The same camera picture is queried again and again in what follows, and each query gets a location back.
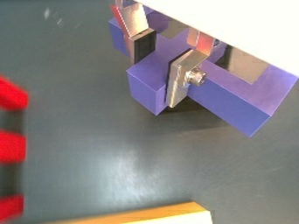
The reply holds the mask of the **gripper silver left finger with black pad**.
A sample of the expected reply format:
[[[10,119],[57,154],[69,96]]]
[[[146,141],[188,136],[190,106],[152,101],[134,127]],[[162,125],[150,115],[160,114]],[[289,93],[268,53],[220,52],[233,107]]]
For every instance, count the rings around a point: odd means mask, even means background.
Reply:
[[[130,62],[136,64],[154,51],[156,31],[148,25],[144,6],[133,0],[114,0],[114,17]]]

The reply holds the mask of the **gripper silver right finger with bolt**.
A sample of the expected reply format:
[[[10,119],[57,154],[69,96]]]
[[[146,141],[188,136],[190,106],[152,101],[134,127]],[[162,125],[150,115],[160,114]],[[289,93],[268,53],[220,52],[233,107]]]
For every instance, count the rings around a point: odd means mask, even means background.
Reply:
[[[165,92],[165,104],[173,108],[188,94],[189,85],[200,86],[205,73],[200,69],[201,62],[210,56],[214,38],[189,28],[186,44],[190,46],[170,61],[168,83]]]

